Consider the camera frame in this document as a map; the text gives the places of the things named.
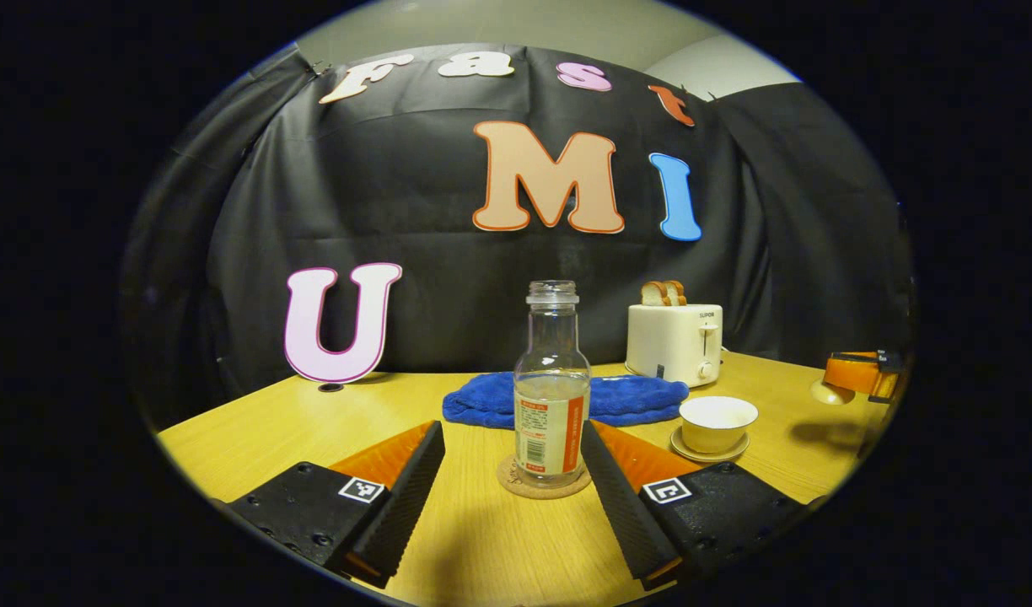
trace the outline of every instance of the white cup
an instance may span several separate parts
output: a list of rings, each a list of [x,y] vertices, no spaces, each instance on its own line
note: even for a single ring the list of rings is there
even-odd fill
[[[730,396],[701,396],[681,403],[681,439],[699,453],[724,452],[755,421],[755,405]]]

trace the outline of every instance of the blue towel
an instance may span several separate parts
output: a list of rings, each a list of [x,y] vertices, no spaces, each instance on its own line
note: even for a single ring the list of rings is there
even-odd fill
[[[448,421],[513,427],[513,374],[479,375],[464,387],[445,396],[442,414]],[[675,419],[678,407],[688,398],[683,381],[657,377],[621,375],[592,377],[590,418],[610,425],[636,425]]]

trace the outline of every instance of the bottle label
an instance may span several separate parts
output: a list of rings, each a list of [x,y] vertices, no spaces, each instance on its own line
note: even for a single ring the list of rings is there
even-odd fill
[[[590,389],[570,400],[516,394],[516,462],[536,474],[573,472],[583,460],[580,439],[590,407]]]

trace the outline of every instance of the glass bottle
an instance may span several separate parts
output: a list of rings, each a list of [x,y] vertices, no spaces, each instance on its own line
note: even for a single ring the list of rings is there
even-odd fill
[[[516,362],[516,472],[531,487],[573,483],[590,411],[590,365],[578,345],[573,281],[535,281],[527,294],[527,352]]]

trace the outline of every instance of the table surface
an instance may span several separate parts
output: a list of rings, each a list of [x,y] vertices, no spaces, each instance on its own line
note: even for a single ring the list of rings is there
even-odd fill
[[[864,432],[886,412],[863,394],[844,405],[817,403],[808,388],[823,370],[735,352],[722,352],[721,360],[719,379],[690,389],[690,396],[753,403],[760,416],[748,428],[751,444],[736,461],[802,504],[850,475]],[[415,605],[494,607],[616,605],[646,596],[624,567],[593,482],[567,499],[521,499],[495,477],[513,452],[513,430],[443,419],[443,396],[475,375],[373,374],[337,392],[292,377],[158,438],[197,489],[232,501],[293,464],[327,467],[442,420],[445,460],[399,570],[382,593]],[[593,375],[628,372],[617,362],[594,365]],[[679,425],[678,418],[624,430],[667,447]]]

